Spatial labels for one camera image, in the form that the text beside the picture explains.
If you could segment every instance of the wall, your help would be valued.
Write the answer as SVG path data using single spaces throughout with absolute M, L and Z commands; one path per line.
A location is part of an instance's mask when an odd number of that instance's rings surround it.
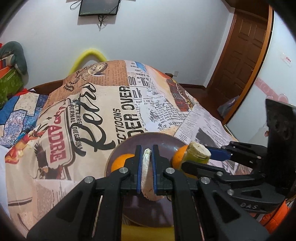
M 227 22 L 226 22 L 226 26 L 225 26 L 225 29 L 224 29 L 224 33 L 223 33 L 223 36 L 221 38 L 221 43 L 219 45 L 219 48 L 216 52 L 216 55 L 215 55 L 215 58 L 213 60 L 213 63 L 212 63 L 212 66 L 209 70 L 209 73 L 207 74 L 207 77 L 205 79 L 205 82 L 203 83 L 203 85 L 205 87 L 207 87 L 207 85 L 209 84 L 210 80 L 211 80 L 211 77 L 215 71 L 215 68 L 218 64 L 218 61 L 220 59 L 220 56 L 221 56 L 221 53 L 223 51 L 223 48 L 224 48 L 224 45 L 226 43 L 226 40 L 227 40 L 227 37 L 228 37 L 228 33 L 229 33 L 229 30 L 230 30 L 230 27 L 231 27 L 231 23 L 232 23 L 232 20 L 233 20 L 233 15 L 234 15 L 234 8 L 229 8 L 229 16 L 228 16 L 228 19 L 227 19 Z
M 265 99 L 296 105 L 296 41 L 275 13 L 270 45 L 255 81 L 227 127 L 241 142 L 267 145 Z
M 78 17 L 79 8 L 69 9 L 74 2 L 28 0 L 1 35 L 0 42 L 14 40 L 24 48 L 27 88 L 65 78 L 89 48 L 108 60 L 179 71 L 180 83 L 202 85 L 230 28 L 221 0 L 122 0 L 117 16 L 108 17 L 101 30 L 96 16 Z

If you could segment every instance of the plate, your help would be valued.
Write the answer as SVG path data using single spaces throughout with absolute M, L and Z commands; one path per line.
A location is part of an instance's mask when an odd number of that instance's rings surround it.
M 175 152 L 186 145 L 183 141 L 158 132 L 146 132 L 132 136 L 120 143 L 111 153 L 105 169 L 105 176 L 111 173 L 114 160 L 122 154 L 135 153 L 136 146 L 141 145 L 143 151 L 158 145 L 159 154 L 171 160 Z M 123 214 L 132 222 L 148 227 L 171 227 L 173 225 L 173 210 L 171 202 L 165 197 L 153 202 L 141 193 L 138 196 L 125 196 Z

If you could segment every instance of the orange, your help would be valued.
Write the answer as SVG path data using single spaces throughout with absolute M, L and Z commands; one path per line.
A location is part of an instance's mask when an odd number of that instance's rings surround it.
M 260 223 L 264 225 L 267 231 L 271 234 L 280 225 L 289 210 L 290 208 L 287 207 L 286 202 L 283 202 L 278 210 L 265 214 Z
M 134 157 L 135 155 L 134 154 L 123 154 L 121 156 L 119 156 L 118 158 L 115 159 L 115 161 L 112 163 L 112 166 L 111 166 L 111 171 L 115 171 L 121 167 L 124 167 L 124 163 L 126 162 L 126 159 L 127 158 L 130 158 L 130 157 Z
M 181 148 L 179 148 L 176 153 L 174 154 L 173 158 L 172 158 L 172 166 L 175 169 L 179 169 L 180 167 L 180 163 L 183 159 L 183 156 L 185 154 L 185 151 L 187 149 L 188 145 L 182 146 Z

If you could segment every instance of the orange object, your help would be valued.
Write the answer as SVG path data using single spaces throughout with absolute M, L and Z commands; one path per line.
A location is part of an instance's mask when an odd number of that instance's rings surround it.
M 284 217 L 287 215 L 290 208 L 287 207 L 286 203 L 280 206 L 280 208 L 272 213 L 266 214 L 261 219 L 260 223 L 267 229 L 271 234 L 278 225 L 282 222 Z
M 135 155 L 134 154 L 123 154 L 121 156 L 119 156 L 118 158 L 115 159 L 115 161 L 112 163 L 112 166 L 111 166 L 111 171 L 115 171 L 121 167 L 124 167 L 124 163 L 126 162 L 126 159 L 127 158 L 130 158 L 130 157 L 134 157 Z
M 10 71 L 10 67 L 9 67 L 9 66 L 7 66 L 7 67 L 4 68 L 4 69 L 1 69 L 1 70 L 0 70 L 0 79 L 1 79 L 4 75 L 6 75 L 9 71 Z
M 26 93 L 29 93 L 30 91 L 28 91 L 26 88 L 21 90 L 20 92 L 16 93 L 15 96 L 20 96 L 20 95 L 24 95 Z
M 181 148 L 179 148 L 176 153 L 174 154 L 173 158 L 172 158 L 172 166 L 175 169 L 179 169 L 180 167 L 180 163 L 183 159 L 183 156 L 185 154 L 185 151 L 187 149 L 188 145 L 182 146 Z
M 6 153 L 4 158 L 5 163 L 18 164 L 20 157 L 22 157 L 24 154 L 23 150 L 27 146 L 27 143 L 31 140 L 40 138 L 46 132 L 46 130 L 47 129 L 40 132 L 32 130 L 28 134 L 24 135 L 24 137 L 20 139 L 19 142 L 9 150 L 9 152 Z

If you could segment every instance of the blue gripper pad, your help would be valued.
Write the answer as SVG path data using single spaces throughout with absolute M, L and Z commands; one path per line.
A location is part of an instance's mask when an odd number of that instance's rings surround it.
M 141 146 L 138 166 L 138 178 L 137 178 L 137 193 L 141 193 L 141 180 L 142 180 L 142 166 L 143 166 L 143 148 Z
M 212 148 L 209 146 L 206 146 L 206 148 L 210 151 L 210 159 L 212 160 L 225 161 L 231 159 L 231 153 L 229 151 L 226 151 L 224 149 Z
M 156 192 L 157 192 L 157 185 L 156 185 L 157 176 L 156 176 L 156 163 L 155 163 L 155 150 L 154 150 L 154 148 L 152 148 L 151 158 L 152 158 L 152 173 L 153 173 L 153 190 L 154 190 L 154 193 L 156 194 Z

